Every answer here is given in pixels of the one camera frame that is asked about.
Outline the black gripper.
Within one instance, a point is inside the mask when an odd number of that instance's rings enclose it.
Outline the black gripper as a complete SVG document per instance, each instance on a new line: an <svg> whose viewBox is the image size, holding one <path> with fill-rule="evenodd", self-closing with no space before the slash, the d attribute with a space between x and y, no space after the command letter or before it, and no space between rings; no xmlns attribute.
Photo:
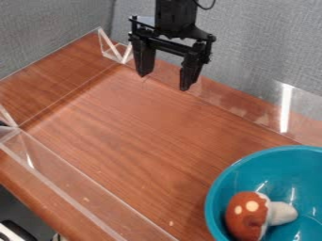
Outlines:
<svg viewBox="0 0 322 241"><path fill-rule="evenodd" d="M140 77L155 68L156 51L183 56L180 90L197 81L208 61L215 36L196 26L197 9L209 10L199 0L156 0L153 16L131 16L129 41Z"/></svg>

